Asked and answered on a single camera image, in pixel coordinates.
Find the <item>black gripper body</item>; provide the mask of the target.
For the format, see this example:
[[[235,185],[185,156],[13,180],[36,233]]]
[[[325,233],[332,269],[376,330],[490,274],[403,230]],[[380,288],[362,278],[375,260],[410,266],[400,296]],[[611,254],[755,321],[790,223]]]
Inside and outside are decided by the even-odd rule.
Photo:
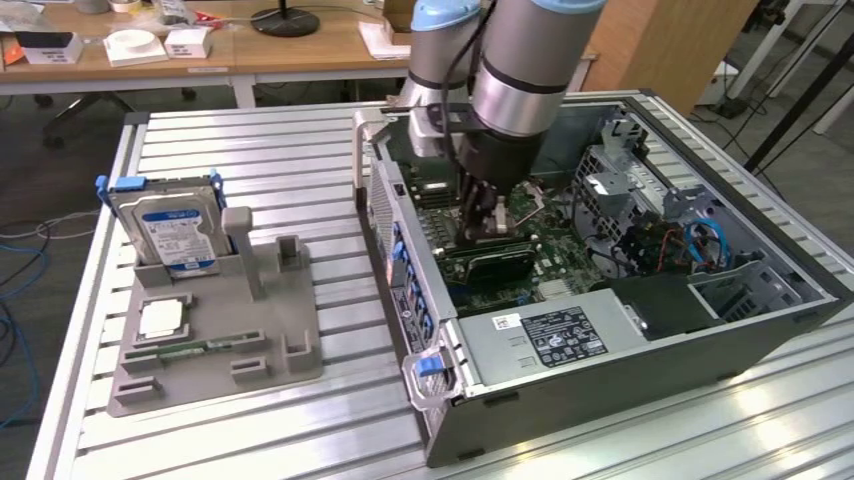
[[[511,193],[527,178],[544,142],[546,134],[515,137],[492,130],[464,134],[458,160],[460,199],[474,195],[476,186],[487,184],[499,195]]]

